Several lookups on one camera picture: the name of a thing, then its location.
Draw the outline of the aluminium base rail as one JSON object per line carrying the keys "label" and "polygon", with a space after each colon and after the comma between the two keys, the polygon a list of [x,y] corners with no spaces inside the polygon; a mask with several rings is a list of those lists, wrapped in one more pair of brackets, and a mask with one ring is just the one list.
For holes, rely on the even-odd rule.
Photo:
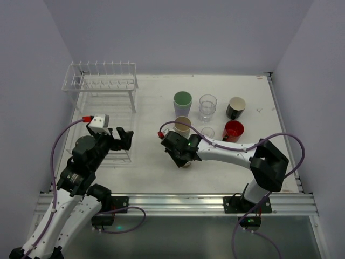
{"label": "aluminium base rail", "polygon": [[[113,194],[120,207],[140,207],[148,216],[236,216],[230,209],[231,194]],[[316,216],[312,195],[272,194],[254,215]]]}

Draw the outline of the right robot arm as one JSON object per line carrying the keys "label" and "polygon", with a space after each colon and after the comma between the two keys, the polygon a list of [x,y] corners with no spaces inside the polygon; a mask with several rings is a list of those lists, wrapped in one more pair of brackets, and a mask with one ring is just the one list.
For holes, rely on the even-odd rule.
{"label": "right robot arm", "polygon": [[270,141],[262,144],[224,142],[192,134],[188,138],[169,131],[161,145],[177,167],[192,161],[219,161],[249,169],[254,179],[229,204],[237,213],[248,212],[269,192],[280,192],[289,160]]}

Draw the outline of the red cup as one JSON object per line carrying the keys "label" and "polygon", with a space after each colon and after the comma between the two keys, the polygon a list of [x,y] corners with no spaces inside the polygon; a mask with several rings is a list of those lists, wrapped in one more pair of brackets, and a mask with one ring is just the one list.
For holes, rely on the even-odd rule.
{"label": "red cup", "polygon": [[222,140],[226,142],[237,142],[244,133],[244,125],[237,120],[230,120],[225,124]]}

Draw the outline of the beige cup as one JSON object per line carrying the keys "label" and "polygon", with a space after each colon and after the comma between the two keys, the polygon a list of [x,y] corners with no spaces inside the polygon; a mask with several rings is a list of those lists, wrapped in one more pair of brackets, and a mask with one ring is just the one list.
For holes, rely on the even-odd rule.
{"label": "beige cup", "polygon": [[179,116],[175,119],[174,123],[174,131],[181,136],[187,137],[190,133],[190,125],[191,121],[188,117],[185,116]]}

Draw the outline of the brown and cream cup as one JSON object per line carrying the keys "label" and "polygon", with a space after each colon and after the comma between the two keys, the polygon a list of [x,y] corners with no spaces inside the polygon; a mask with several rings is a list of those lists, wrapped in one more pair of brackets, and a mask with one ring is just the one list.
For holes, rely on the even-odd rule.
{"label": "brown and cream cup", "polygon": [[191,165],[191,161],[188,161],[187,163],[185,163],[182,167],[183,168],[187,168]]}

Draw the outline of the lavender cup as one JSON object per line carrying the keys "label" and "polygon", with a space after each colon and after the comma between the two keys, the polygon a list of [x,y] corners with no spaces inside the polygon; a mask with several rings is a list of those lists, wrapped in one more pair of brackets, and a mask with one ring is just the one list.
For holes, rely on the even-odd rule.
{"label": "lavender cup", "polygon": [[188,117],[190,108],[191,108],[191,103],[188,103],[187,105],[180,105],[174,102],[175,117],[180,117],[180,116]]}

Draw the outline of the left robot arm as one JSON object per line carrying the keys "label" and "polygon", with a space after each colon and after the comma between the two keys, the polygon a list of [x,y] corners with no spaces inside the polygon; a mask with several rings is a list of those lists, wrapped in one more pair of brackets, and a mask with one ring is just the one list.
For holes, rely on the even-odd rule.
{"label": "left robot arm", "polygon": [[62,171],[50,203],[30,239],[10,253],[10,258],[63,258],[72,240],[100,211],[111,191],[94,184],[95,172],[109,151],[127,151],[133,131],[117,127],[119,139],[110,128],[89,127],[80,137]]}

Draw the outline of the green cup shelf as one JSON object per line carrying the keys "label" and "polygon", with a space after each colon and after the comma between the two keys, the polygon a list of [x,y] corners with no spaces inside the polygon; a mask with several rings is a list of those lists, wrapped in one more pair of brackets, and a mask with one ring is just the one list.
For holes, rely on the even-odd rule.
{"label": "green cup shelf", "polygon": [[179,91],[174,95],[174,104],[178,107],[187,107],[192,103],[192,96],[189,92]]}

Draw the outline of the black mug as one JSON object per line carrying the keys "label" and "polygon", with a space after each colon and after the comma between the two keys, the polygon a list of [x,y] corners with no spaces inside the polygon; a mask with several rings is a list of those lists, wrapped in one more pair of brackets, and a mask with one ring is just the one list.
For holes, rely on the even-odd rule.
{"label": "black mug", "polygon": [[233,97],[230,99],[227,109],[226,115],[230,120],[236,120],[240,117],[246,107],[246,102],[241,97]]}

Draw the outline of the small clear glass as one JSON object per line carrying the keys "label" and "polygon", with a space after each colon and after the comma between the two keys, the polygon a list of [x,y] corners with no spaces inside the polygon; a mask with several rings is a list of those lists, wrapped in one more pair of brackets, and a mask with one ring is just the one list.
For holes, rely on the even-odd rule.
{"label": "small clear glass", "polygon": [[215,136],[215,132],[211,127],[204,127],[201,130],[201,134],[211,139]]}

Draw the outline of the clear faceted glass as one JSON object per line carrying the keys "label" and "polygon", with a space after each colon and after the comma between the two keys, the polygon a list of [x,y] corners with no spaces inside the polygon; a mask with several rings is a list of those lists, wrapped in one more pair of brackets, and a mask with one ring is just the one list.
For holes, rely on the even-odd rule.
{"label": "clear faceted glass", "polygon": [[211,94],[205,94],[199,99],[199,119],[201,122],[210,122],[217,105],[217,98]]}

